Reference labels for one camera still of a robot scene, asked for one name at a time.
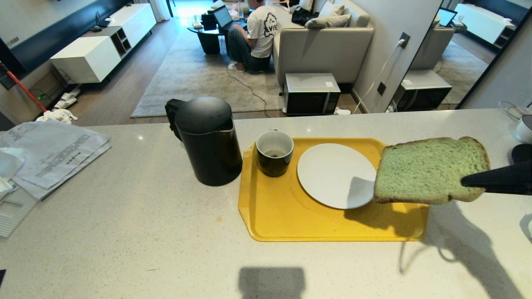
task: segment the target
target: laptop screen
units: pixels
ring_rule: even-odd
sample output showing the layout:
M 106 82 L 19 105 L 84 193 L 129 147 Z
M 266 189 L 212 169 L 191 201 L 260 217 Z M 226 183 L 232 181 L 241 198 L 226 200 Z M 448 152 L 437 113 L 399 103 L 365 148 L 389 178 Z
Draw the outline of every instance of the laptop screen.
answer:
M 449 23 L 454 19 L 454 16 L 457 14 L 456 11 L 450 11 L 445 9 L 439 9 L 439 24 L 443 27 L 447 27 Z
M 213 13 L 220 27 L 224 27 L 225 25 L 232 22 L 232 18 L 229 15 L 229 11 L 227 11 L 227 7 L 225 6 L 220 7 L 219 9 L 215 10 Z

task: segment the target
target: white plate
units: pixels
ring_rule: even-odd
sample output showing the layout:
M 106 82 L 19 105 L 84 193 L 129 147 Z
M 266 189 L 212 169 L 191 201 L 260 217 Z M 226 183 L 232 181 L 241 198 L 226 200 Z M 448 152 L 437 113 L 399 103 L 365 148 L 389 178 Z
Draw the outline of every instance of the white plate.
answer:
M 297 164 L 305 191 L 320 203 L 353 209 L 370 202 L 376 177 L 371 162 L 345 145 L 324 143 L 307 149 Z

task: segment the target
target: kettle lid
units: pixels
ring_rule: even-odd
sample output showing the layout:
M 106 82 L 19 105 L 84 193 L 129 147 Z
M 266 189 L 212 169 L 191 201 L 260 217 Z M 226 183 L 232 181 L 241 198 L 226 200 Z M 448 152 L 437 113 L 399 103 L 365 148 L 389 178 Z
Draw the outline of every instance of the kettle lid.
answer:
M 231 106 L 216 97 L 199 97 L 179 106 L 175 122 L 180 130 L 191 134 L 230 130 L 232 128 Z

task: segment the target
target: black pants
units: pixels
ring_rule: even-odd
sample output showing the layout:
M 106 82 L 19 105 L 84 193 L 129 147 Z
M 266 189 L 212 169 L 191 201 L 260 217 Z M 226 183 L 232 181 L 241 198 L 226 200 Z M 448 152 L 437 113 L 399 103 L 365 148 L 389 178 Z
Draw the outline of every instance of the black pants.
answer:
M 263 71 L 270 64 L 270 57 L 257 58 L 251 55 L 251 48 L 246 43 L 242 33 L 236 28 L 231 28 L 227 33 L 227 55 L 231 60 L 242 62 L 246 69 L 252 72 Z

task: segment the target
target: kitchen counter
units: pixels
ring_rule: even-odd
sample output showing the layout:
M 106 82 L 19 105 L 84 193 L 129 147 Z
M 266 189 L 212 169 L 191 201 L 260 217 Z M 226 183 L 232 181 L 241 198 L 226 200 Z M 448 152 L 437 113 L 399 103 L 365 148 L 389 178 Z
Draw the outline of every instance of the kitchen counter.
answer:
M 236 120 L 259 134 L 472 136 L 492 168 L 518 144 L 500 110 Z M 237 208 L 240 177 L 194 177 L 168 124 L 91 127 L 113 147 L 39 203 L 8 239 L 1 298 L 532 298 L 530 196 L 484 194 L 430 208 L 423 242 L 262 243 Z

